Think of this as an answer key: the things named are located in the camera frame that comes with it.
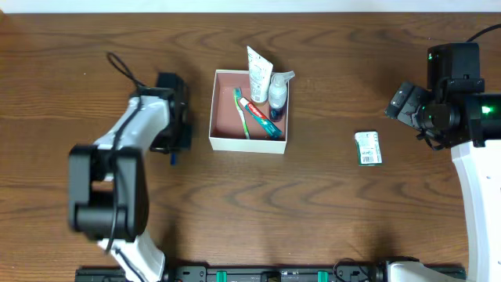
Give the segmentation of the green white soap box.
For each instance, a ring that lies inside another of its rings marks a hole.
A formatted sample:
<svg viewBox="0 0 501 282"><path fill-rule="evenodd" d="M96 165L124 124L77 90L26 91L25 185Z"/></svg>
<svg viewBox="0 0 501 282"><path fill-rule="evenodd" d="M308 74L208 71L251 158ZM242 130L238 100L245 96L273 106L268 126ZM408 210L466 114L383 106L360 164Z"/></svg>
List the green white soap box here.
<svg viewBox="0 0 501 282"><path fill-rule="evenodd" d="M354 138L360 166L383 164L377 132L356 132Z"/></svg>

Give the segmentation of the green toothbrush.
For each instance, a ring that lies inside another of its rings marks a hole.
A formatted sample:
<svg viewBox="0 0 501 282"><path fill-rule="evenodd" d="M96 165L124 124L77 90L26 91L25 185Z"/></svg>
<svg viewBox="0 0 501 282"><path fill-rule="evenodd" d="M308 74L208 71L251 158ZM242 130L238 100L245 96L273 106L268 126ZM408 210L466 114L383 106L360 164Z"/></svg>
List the green toothbrush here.
<svg viewBox="0 0 501 282"><path fill-rule="evenodd" d="M239 113L239 116L240 116L240 120L241 120L241 123L242 123L242 126L243 126L243 133L245 135L245 138L246 139L250 139L250 134L249 134L249 131L248 131L248 127L247 127L247 123L246 123L246 119L245 119L245 116L244 116L244 112L240 106L240 99L243 97L243 94L242 94L242 90L241 88L234 88L233 91L232 91L232 94L233 94L233 99L234 99L234 102L235 102L235 105L236 105L236 109Z"/></svg>

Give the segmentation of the teal white toothpaste tube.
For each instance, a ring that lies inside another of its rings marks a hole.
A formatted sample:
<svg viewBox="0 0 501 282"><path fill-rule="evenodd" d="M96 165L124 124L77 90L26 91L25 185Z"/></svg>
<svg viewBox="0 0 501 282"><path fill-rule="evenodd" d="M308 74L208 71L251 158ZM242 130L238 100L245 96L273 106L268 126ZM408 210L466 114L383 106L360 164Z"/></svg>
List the teal white toothpaste tube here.
<svg viewBox="0 0 501 282"><path fill-rule="evenodd" d="M242 97L240 98L239 103L266 131L271 139L278 139L282 135L282 131L271 120L269 120L252 102Z"/></svg>

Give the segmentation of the white cosmetic squeeze tube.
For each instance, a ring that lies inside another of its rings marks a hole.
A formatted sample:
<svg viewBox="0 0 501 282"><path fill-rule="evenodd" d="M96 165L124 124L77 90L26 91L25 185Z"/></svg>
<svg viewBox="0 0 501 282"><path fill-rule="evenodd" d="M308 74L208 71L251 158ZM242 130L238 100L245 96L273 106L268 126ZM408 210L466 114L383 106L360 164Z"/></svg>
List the white cosmetic squeeze tube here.
<svg viewBox="0 0 501 282"><path fill-rule="evenodd" d="M268 100L268 89L273 64L259 55L250 46L247 47L247 58L250 81L250 97L256 104L264 104Z"/></svg>

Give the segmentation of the clear pump spray bottle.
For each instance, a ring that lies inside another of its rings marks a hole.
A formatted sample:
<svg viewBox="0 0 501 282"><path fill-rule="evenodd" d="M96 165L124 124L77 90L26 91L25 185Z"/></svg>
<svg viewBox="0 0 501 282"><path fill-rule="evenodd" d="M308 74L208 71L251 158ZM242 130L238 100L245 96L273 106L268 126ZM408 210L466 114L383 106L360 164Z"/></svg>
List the clear pump spray bottle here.
<svg viewBox="0 0 501 282"><path fill-rule="evenodd" d="M288 97L287 83L294 77L295 73L293 71L275 73L271 77L268 91L269 119L271 121L278 122L282 120Z"/></svg>

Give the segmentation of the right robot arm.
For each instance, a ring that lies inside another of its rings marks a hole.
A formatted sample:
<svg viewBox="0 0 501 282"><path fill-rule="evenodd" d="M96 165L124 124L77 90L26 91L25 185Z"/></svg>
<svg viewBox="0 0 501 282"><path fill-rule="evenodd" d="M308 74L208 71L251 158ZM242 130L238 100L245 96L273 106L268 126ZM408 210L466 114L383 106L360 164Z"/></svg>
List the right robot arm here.
<svg viewBox="0 0 501 282"><path fill-rule="evenodd" d="M467 280L500 279L500 96L435 94L404 82L385 114L417 130L432 150L448 149L467 223Z"/></svg>

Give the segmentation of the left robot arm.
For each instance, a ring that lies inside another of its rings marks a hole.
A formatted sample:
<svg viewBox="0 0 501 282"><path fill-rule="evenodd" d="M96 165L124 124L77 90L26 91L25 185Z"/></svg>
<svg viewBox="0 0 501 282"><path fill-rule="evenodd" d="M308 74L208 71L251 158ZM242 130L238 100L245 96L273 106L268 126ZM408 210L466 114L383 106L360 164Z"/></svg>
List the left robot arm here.
<svg viewBox="0 0 501 282"><path fill-rule="evenodd" d="M112 255L128 281L163 281L166 256L146 229L150 200L144 157L182 148L186 87L141 87L117 123L69 153L69 223Z"/></svg>

